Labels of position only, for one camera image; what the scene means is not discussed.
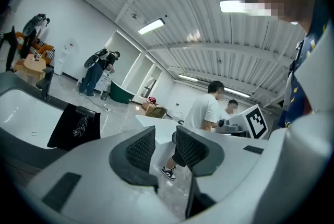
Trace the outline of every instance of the sneaker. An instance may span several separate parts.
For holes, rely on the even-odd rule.
[[[165,167],[161,169],[162,174],[164,174],[170,180],[175,180],[176,176],[173,174],[172,170],[168,170]]]

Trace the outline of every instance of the black shorts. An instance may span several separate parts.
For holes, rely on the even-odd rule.
[[[177,147],[175,146],[175,152],[174,155],[172,156],[172,159],[181,167],[185,167],[186,163],[184,162],[184,160],[182,159],[180,153],[177,150]]]

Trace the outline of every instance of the ceiling light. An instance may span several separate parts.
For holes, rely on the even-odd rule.
[[[164,24],[165,24],[165,22],[161,18],[159,18],[158,20],[156,20],[156,21],[144,26],[143,28],[139,29],[138,33],[145,34],[145,33],[149,32],[149,31],[151,31],[155,28],[163,26]]]
[[[227,91],[227,92],[233,93],[233,94],[240,95],[240,96],[245,97],[245,98],[249,98],[250,97],[250,95],[242,93],[242,92],[239,92],[239,91],[236,91],[234,89],[224,88],[224,90]]]
[[[184,76],[184,75],[178,75],[180,76],[181,78],[184,78],[184,79],[187,79],[187,80],[191,80],[191,81],[194,81],[194,82],[197,82],[198,80],[194,77],[189,77],[189,76]]]
[[[221,1],[219,3],[223,13],[247,13],[257,16],[271,16],[270,9],[265,9],[262,3],[243,3],[241,0]]]

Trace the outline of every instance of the white floor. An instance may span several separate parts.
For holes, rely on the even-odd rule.
[[[0,73],[5,71],[8,49],[9,45],[4,42],[0,51]],[[16,54],[13,65],[18,59],[19,55]],[[35,86],[38,81],[36,77],[30,75],[25,76],[23,72],[16,72],[15,74],[33,86]],[[81,105],[93,111],[100,112],[101,138],[112,136],[122,131],[136,129],[138,123],[135,116],[137,114],[145,114],[144,109],[138,104],[123,104],[111,99],[103,101],[97,93],[95,97],[89,97],[89,100],[88,97],[79,94],[76,82],[65,76],[54,74],[49,94],[68,103]],[[155,168],[154,174],[159,179],[158,195],[180,220],[184,220],[191,173],[187,168],[182,167],[178,167],[174,173],[176,180],[170,181],[160,172],[160,167]]]

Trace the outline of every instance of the black faucet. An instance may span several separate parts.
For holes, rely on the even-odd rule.
[[[54,69],[48,67],[43,69],[43,72],[45,72],[45,77],[36,83],[36,87],[42,90],[41,92],[42,99],[48,101],[50,99],[49,89]]]

